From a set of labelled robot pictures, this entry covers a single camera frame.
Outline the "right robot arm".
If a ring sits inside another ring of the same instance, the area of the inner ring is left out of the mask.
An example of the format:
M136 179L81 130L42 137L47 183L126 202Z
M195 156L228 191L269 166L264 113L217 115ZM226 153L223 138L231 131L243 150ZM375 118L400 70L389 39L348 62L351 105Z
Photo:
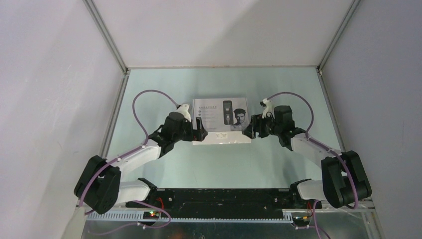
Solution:
M302 155L321 169L321 180L304 179L291 185L302 200L327 201L334 208L355 208L372 195L372 188L357 152L341 152L296 127L290 106L253 115L242 133L251 138L278 138L282 147Z

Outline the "white storage box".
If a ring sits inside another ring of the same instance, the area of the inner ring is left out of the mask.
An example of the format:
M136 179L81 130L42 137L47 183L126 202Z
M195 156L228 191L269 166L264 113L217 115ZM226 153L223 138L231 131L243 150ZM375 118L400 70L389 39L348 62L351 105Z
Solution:
M243 134L250 123L246 98L194 99L194 118L202 119L208 132L203 141L193 145L222 145L251 143Z

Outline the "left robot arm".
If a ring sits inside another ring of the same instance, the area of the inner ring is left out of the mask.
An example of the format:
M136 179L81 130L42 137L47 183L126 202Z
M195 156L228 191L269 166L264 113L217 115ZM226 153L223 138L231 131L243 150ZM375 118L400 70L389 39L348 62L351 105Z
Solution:
M151 186L139 179L129 181L127 176L163 157L177 142L203 141L207 134L201 117L192 121L185 113L171 112L148 136L145 145L112 160L98 155L91 157L74 188L74 195L80 200L80 206L87 205L98 214L104 214L118 204L143 201Z

